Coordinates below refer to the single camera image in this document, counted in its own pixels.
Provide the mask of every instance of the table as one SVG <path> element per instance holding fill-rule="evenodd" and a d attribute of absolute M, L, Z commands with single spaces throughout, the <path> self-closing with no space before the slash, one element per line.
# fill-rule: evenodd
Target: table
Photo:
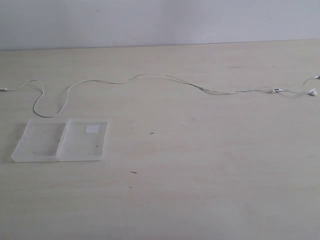
<path fill-rule="evenodd" d="M 39 80 L 38 111 L 54 114 L 80 80 L 289 88 L 319 56 L 320 40 L 3 51 L 0 87 Z M 0 92 L 2 240 L 320 238 L 318 96 L 87 82 L 59 117 L 111 119 L 105 160 L 13 163 L 39 94 Z"/>

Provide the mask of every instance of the clear plastic case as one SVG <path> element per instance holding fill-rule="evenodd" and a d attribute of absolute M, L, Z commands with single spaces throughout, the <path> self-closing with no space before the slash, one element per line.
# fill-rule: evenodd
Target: clear plastic case
<path fill-rule="evenodd" d="M 101 161 L 106 153 L 105 119 L 30 119 L 16 146 L 15 162 Z"/>

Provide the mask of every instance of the plastic case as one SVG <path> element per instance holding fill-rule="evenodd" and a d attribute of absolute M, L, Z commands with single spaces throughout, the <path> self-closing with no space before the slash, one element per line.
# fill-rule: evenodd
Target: plastic case
<path fill-rule="evenodd" d="M 30 119 L 17 144 L 15 162 L 101 161 L 106 153 L 105 119 Z"/>

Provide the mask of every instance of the translucent plastic box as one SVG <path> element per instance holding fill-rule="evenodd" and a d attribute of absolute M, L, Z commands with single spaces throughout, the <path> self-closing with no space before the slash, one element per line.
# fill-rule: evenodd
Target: translucent plastic box
<path fill-rule="evenodd" d="M 105 119 L 30 119 L 16 146 L 15 162 L 101 161 L 106 153 Z"/>

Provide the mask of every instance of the table surface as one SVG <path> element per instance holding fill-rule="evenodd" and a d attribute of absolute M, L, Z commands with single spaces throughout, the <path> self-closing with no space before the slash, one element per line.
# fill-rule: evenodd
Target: table surface
<path fill-rule="evenodd" d="M 54 114 L 81 80 L 289 88 L 319 56 L 320 40 L 4 51 L 0 87 L 39 80 Z M 105 160 L 13 163 L 36 86 L 0 92 L 2 240 L 320 238 L 320 97 L 87 82 L 59 117 L 111 119 Z"/>

